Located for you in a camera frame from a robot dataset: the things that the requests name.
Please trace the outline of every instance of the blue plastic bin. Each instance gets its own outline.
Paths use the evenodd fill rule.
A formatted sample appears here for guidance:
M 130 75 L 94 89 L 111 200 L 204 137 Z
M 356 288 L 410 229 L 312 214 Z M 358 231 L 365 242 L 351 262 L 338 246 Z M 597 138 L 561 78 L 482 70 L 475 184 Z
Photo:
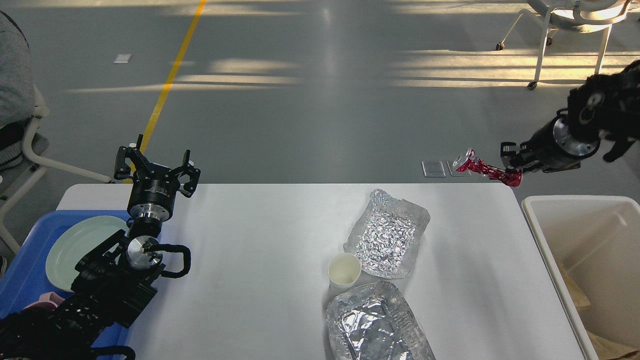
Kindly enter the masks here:
M 54 291 L 67 299 L 72 293 L 53 286 L 45 272 L 49 251 L 56 240 L 80 221 L 100 215 L 110 215 L 127 220 L 126 211 L 107 210 L 61 210 L 46 214 L 33 226 L 21 250 L 0 281 L 0 318 L 22 310 L 38 300 L 38 297 Z M 94 347 L 125 345 L 129 330 L 117 323 L 104 329 L 93 344 Z M 110 359 L 112 356 L 100 357 Z

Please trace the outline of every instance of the person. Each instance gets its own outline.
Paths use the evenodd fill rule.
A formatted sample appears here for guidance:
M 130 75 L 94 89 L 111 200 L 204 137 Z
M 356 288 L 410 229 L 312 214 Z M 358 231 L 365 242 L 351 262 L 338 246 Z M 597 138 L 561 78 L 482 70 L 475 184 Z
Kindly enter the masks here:
M 18 24 L 0 11 L 0 170 L 22 162 L 24 127 L 34 106 L 29 44 Z

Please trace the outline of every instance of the white chair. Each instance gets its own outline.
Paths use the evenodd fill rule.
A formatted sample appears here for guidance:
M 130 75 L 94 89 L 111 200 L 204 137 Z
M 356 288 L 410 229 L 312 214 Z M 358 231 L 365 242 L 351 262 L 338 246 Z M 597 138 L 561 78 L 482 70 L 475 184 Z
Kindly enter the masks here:
M 16 205 L 16 203 L 18 203 L 18 201 L 20 201 L 21 198 L 33 187 L 33 185 L 35 185 L 38 180 L 42 178 L 42 176 L 47 172 L 49 168 L 57 168 L 59 170 L 64 170 L 72 174 L 89 177 L 90 179 L 95 179 L 103 183 L 111 182 L 111 178 L 109 176 L 45 158 L 41 155 L 38 155 L 34 151 L 33 147 L 35 145 L 38 145 L 39 142 L 42 142 L 42 140 L 38 139 L 38 137 L 36 136 L 36 131 L 40 127 L 40 119 L 48 116 L 50 112 L 44 100 L 44 97 L 42 97 L 42 94 L 40 93 L 38 88 L 36 88 L 35 86 L 34 88 L 36 95 L 36 105 L 33 116 L 29 120 L 27 128 L 24 132 L 24 137 L 22 138 L 22 152 L 24 153 L 25 159 L 23 161 L 24 164 L 21 164 L 22 167 L 30 167 L 29 170 L 26 170 L 24 172 L 28 171 L 32 173 L 28 175 L 28 178 L 26 180 L 24 180 L 24 174 L 17 175 L 15 181 L 12 184 L 9 184 L 7 187 L 6 192 L 10 193 L 11 195 L 6 196 L 4 204 L 0 206 L 0 240 L 2 240 L 14 254 L 18 253 L 18 250 L 20 250 L 20 245 L 4 226 L 4 217 L 6 216 L 7 212 L 9 212 L 9 210 L 11 210 L 14 205 Z M 46 150 L 46 147 L 47 145 L 44 145 L 44 150 L 41 149 L 41 152 L 44 152 Z M 12 191 L 12 188 L 15 187 L 17 187 L 17 189 L 15 191 Z
M 529 9 L 520 10 L 513 25 L 507 31 L 507 35 L 495 46 L 495 49 L 504 49 L 504 42 L 522 15 L 530 15 L 537 23 L 542 25 L 536 75 L 533 81 L 527 85 L 529 90 L 533 90 L 538 86 L 538 81 L 540 80 L 545 49 L 553 42 L 553 36 L 556 31 L 565 30 L 574 33 L 602 31 L 600 52 L 598 53 L 598 61 L 595 67 L 595 74 L 598 74 L 602 70 L 602 58 L 607 49 L 612 25 L 627 17 L 630 2 L 631 0 L 569 0 L 567 3 L 564 0 L 562 3 L 547 4 L 544 0 L 527 0 L 527 3 L 536 13 Z

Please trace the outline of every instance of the aluminum foil tray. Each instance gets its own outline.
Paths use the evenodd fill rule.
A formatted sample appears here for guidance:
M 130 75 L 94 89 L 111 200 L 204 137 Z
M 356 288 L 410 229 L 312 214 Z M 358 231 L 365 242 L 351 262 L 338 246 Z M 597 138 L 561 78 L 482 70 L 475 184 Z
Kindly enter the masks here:
M 336 360 L 435 360 L 400 291 L 388 281 L 359 286 L 326 310 Z
M 375 189 L 344 243 L 362 270 L 386 279 L 406 277 L 418 256 L 420 237 L 431 217 L 427 209 Z

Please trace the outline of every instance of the white plastic bin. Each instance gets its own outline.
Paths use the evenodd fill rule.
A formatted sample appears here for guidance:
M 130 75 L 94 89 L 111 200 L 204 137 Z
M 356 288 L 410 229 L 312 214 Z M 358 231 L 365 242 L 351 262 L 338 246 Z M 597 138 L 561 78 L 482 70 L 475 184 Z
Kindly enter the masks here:
M 585 328 L 640 348 L 640 206 L 627 197 L 555 195 L 528 197 L 522 208 L 585 358 L 598 359 Z M 591 309 L 576 311 L 554 258 Z

